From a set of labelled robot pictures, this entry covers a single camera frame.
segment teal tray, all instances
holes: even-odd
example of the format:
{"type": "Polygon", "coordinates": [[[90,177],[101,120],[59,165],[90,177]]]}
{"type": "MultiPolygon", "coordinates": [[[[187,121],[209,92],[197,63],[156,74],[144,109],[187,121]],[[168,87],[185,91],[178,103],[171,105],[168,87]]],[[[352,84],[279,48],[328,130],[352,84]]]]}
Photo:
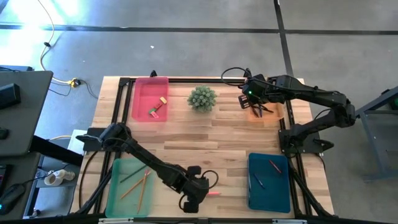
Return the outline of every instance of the teal tray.
{"type": "Polygon", "coordinates": [[[152,206],[152,194],[154,189],[154,179],[156,173],[151,170],[147,176],[144,196],[142,197],[141,209],[137,213],[139,197],[141,195],[142,182],[124,198],[120,197],[126,193],[135,183],[144,177],[146,167],[140,170],[132,177],[120,183],[129,174],[132,174],[144,164],[138,159],[116,159],[113,162],[112,179],[109,188],[108,202],[106,204],[105,215],[108,218],[130,218],[130,217],[146,217],[150,213],[152,206]]]}

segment concrete floor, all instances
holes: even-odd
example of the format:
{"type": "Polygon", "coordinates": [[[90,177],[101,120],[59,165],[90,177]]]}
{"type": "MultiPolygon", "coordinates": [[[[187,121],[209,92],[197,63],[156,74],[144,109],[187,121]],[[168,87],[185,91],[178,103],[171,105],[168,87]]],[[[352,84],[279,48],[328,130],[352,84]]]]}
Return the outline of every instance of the concrete floor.
{"type": "MultiPolygon", "coordinates": [[[[56,24],[277,29],[272,0],[42,1],[56,24]]],[[[279,1],[286,29],[398,29],[395,0],[279,1]]],[[[40,70],[42,42],[50,32],[35,28],[49,23],[38,3],[9,0],[0,14],[0,23],[5,22],[32,26],[0,30],[0,64],[40,70]]],[[[55,39],[55,47],[44,59],[47,69],[61,79],[86,80],[96,94],[105,75],[149,75],[156,70],[168,76],[219,76],[233,66],[268,75],[286,73],[279,34],[56,32],[55,39]]],[[[395,35],[287,35],[287,43],[295,77],[304,78],[308,85],[343,92],[357,108],[398,83],[395,35]]],[[[51,89],[67,91],[55,85],[51,89]]],[[[49,93],[36,135],[50,138],[86,129],[95,106],[96,100],[84,86],[68,97],[49,93]]],[[[312,105],[313,114],[320,110],[312,105]]],[[[320,135],[335,143],[325,153],[335,213],[397,223],[398,179],[362,181],[362,175],[377,169],[361,122],[320,135]]]]}

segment green succulent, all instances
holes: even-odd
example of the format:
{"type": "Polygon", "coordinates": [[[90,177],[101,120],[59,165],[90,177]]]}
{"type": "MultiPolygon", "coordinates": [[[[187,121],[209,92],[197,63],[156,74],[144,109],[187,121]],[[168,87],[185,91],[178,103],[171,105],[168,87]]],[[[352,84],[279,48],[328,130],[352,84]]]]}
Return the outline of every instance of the green succulent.
{"type": "Polygon", "coordinates": [[[216,105],[216,94],[208,86],[197,86],[188,97],[188,105],[199,112],[211,111],[216,105]]]}

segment yellow cable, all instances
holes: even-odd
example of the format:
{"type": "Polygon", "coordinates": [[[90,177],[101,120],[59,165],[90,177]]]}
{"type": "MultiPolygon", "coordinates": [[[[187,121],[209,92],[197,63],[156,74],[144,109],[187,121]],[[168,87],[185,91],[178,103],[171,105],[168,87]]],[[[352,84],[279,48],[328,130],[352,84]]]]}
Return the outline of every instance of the yellow cable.
{"type": "Polygon", "coordinates": [[[72,138],[72,136],[57,136],[57,137],[52,138],[50,140],[56,140],[56,139],[60,139],[60,138],[72,138]]]}
{"type": "MultiPolygon", "coordinates": [[[[50,43],[51,40],[52,40],[52,38],[54,37],[54,31],[55,31],[54,22],[53,22],[53,20],[52,20],[52,18],[51,18],[51,16],[50,16],[50,13],[49,13],[49,12],[46,10],[46,8],[43,6],[42,2],[40,2],[40,0],[37,0],[37,1],[40,3],[40,5],[41,5],[42,8],[44,9],[44,11],[47,13],[47,15],[49,16],[49,19],[50,19],[50,21],[51,21],[52,33],[51,33],[50,40],[47,41],[47,43],[50,43]]],[[[40,65],[42,66],[43,71],[47,71],[47,70],[44,68],[44,65],[43,65],[44,52],[45,52],[45,49],[46,49],[46,48],[47,48],[47,46],[44,46],[43,51],[42,51],[42,54],[41,54],[41,56],[40,56],[40,65]]],[[[54,78],[54,77],[52,77],[52,79],[55,80],[55,81],[57,81],[57,82],[66,83],[66,84],[69,84],[69,85],[71,85],[71,84],[72,84],[72,81],[73,81],[73,80],[63,81],[63,80],[59,80],[58,78],[54,78]]]]}

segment wooden table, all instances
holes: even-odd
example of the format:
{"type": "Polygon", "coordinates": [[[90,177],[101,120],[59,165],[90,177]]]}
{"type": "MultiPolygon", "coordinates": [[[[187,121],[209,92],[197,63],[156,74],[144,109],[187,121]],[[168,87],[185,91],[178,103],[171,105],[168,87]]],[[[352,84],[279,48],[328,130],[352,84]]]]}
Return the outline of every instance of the wooden table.
{"type": "MultiPolygon", "coordinates": [[[[111,123],[116,92],[120,77],[104,77],[92,127],[105,128],[111,123]]],[[[169,83],[169,117],[165,123],[140,123],[131,118],[127,125],[132,136],[141,146],[150,150],[159,159],[187,168],[202,166],[202,170],[213,169],[220,176],[218,185],[212,190],[221,196],[207,197],[199,213],[186,214],[178,207],[181,195],[176,194],[159,178],[155,179],[151,217],[213,217],[213,218],[290,218],[290,213],[264,212],[248,209],[246,205],[246,161],[250,152],[280,154],[277,132],[279,122],[249,122],[248,111],[240,108],[237,97],[241,90],[221,83],[207,84],[218,95],[211,113],[194,113],[187,105],[187,97],[197,83],[169,83]]],[[[312,120],[309,103],[292,100],[296,123],[312,120]]],[[[120,107],[118,121],[121,120],[120,107]]],[[[91,154],[83,160],[80,174],[91,154]]],[[[124,153],[122,158],[132,157],[124,153]]],[[[302,154],[307,185],[324,208],[333,213],[326,175],[321,160],[309,154],[302,154]]],[[[83,181],[83,203],[88,200],[100,179],[104,153],[99,152],[87,168],[83,181]]],[[[209,174],[210,183],[214,178],[209,174]]],[[[78,210],[78,189],[75,190],[71,212],[78,210]]],[[[298,200],[304,212],[301,190],[296,184],[298,200]]],[[[101,209],[108,199],[107,186],[104,190],[101,209]]]]}

